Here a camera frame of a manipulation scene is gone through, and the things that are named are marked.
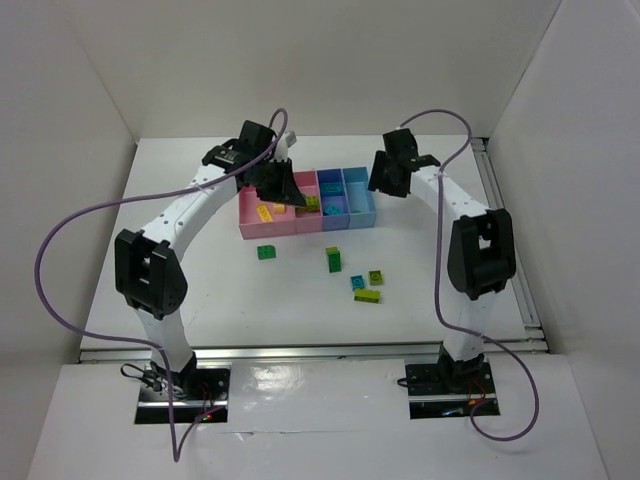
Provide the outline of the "cyan lego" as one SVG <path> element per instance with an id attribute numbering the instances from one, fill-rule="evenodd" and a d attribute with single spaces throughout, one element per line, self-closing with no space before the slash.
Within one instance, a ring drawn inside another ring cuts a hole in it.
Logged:
<path id="1" fill-rule="evenodd" d="M 323 208 L 323 214 L 325 216 L 341 216 L 346 215 L 347 212 L 342 205 L 328 204 Z"/>

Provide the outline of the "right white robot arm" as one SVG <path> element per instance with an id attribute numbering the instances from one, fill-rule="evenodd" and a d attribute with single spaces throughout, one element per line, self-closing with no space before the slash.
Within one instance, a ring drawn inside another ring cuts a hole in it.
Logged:
<path id="1" fill-rule="evenodd" d="M 482 335 L 491 321 L 496 298 L 516 273 L 512 219 L 503 208 L 491 209 L 474 199 L 447 174 L 432 155 L 421 155 L 408 128 L 383 135 L 384 149 L 374 157 L 368 189 L 425 202 L 442 223 L 440 274 L 457 292 L 462 308 L 450 320 L 434 377 L 453 386 L 479 374 L 484 362 Z"/>

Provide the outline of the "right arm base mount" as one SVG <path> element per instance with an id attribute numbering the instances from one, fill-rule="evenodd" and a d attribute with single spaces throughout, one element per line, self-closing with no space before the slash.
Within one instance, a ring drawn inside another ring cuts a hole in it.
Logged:
<path id="1" fill-rule="evenodd" d="M 499 416 L 500 407 L 492 370 L 484 362 L 468 377 L 444 380 L 435 364 L 406 364 L 405 376 L 396 381 L 408 395 L 411 420 Z"/>

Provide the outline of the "cyan long lego brick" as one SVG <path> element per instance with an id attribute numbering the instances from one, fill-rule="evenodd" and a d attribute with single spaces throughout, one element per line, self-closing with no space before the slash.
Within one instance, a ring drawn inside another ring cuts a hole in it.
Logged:
<path id="1" fill-rule="evenodd" d="M 321 183 L 319 187 L 322 197 L 341 196 L 344 191 L 343 184 L 340 182 Z"/>

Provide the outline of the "yellow lego plate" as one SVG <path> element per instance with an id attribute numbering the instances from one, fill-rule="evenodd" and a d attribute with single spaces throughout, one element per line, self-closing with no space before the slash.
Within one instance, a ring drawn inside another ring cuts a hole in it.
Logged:
<path id="1" fill-rule="evenodd" d="M 273 221 L 273 216 L 268 206 L 260 204 L 256 207 L 256 213 L 261 222 L 268 223 Z"/>

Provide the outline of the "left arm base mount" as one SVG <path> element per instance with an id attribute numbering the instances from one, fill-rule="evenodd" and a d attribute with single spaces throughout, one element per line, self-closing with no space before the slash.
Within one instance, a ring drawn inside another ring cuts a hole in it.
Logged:
<path id="1" fill-rule="evenodd" d="M 150 366 L 140 367 L 124 363 L 120 374 L 140 383 L 134 423 L 138 425 L 167 424 L 168 384 Z M 174 386 L 174 417 L 177 424 L 192 423 L 198 415 L 209 410 L 203 423 L 226 423 L 228 418 L 228 397 L 230 368 L 197 369 L 194 383 L 184 388 Z"/>

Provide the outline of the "lime lego stack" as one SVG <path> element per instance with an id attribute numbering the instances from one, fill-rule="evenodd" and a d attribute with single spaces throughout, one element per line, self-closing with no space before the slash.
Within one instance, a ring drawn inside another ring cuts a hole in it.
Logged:
<path id="1" fill-rule="evenodd" d="M 315 195 L 305 197 L 305 205 L 303 207 L 296 208 L 297 216 L 304 216 L 309 214 L 316 214 L 320 211 L 319 198 Z"/>

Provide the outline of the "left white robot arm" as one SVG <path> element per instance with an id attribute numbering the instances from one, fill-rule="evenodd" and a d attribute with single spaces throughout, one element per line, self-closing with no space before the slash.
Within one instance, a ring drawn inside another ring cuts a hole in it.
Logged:
<path id="1" fill-rule="evenodd" d="M 122 230 L 114 242 L 115 285 L 133 308 L 148 341 L 156 344 L 151 366 L 183 391 L 197 383 L 197 361 L 180 309 L 188 283 L 181 260 L 196 235 L 224 204 L 246 187 L 267 202 L 300 207 L 288 156 L 294 132 L 245 121 L 240 134 L 209 150 L 185 195 L 140 230 Z"/>

